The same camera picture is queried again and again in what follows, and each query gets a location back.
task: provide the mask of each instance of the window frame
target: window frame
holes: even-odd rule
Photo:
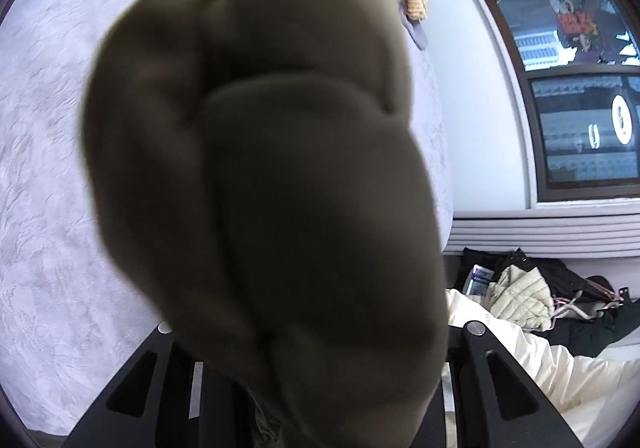
[[[534,165],[536,171],[536,186],[539,203],[555,203],[566,201],[584,201],[593,199],[620,199],[628,197],[640,197],[640,176],[636,179],[619,179],[617,184],[612,185],[609,180],[590,181],[594,185],[589,187],[551,188],[547,180],[546,152],[543,138],[542,123],[538,112],[538,105],[534,97],[529,81],[542,78],[560,78],[564,76],[591,76],[594,74],[604,75],[633,75],[635,72],[640,76],[640,66],[635,65],[607,65],[602,64],[578,64],[567,66],[555,66],[540,70],[527,72],[520,57],[520,52],[516,46],[515,39],[509,28],[507,20],[504,18],[497,0],[484,0],[494,18],[500,31],[506,49],[509,53],[511,63],[518,79],[518,84],[522,92],[524,106],[529,123],[534,155]],[[633,7],[631,0],[619,0],[617,7],[622,12],[624,20],[630,32],[636,38],[640,36],[640,15]],[[640,41],[634,41],[640,48]],[[640,130],[640,122],[633,113],[634,125]],[[639,153],[638,164],[640,165],[640,145],[636,148]]]

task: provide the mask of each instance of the puffer jacket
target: puffer jacket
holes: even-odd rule
[[[100,232],[280,445],[405,448],[447,315],[396,0],[139,0],[82,115]]]
[[[489,284],[486,308],[492,316],[509,320],[524,331],[552,327],[554,299],[538,268],[527,272],[515,265],[505,269],[498,282]]]

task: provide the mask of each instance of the black bracket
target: black bracket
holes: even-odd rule
[[[481,322],[449,328],[458,448],[582,448],[536,383]],[[204,367],[189,419],[194,359],[154,331],[109,382],[63,448],[251,448],[250,398]],[[440,385],[412,448],[446,448]]]

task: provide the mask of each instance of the wall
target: wall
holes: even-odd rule
[[[486,3],[431,0],[424,27],[443,104],[455,214],[536,209],[522,93]]]
[[[438,77],[454,211],[527,208],[511,86],[476,0],[432,0],[424,23]]]

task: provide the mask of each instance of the metal bolt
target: metal bolt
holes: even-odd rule
[[[169,325],[167,322],[162,322],[160,323],[160,325],[158,325],[158,332],[160,334],[169,334],[173,331],[174,330],[171,328],[171,325]]]
[[[482,336],[486,332],[486,327],[482,322],[469,322],[466,325],[466,330],[474,336]]]

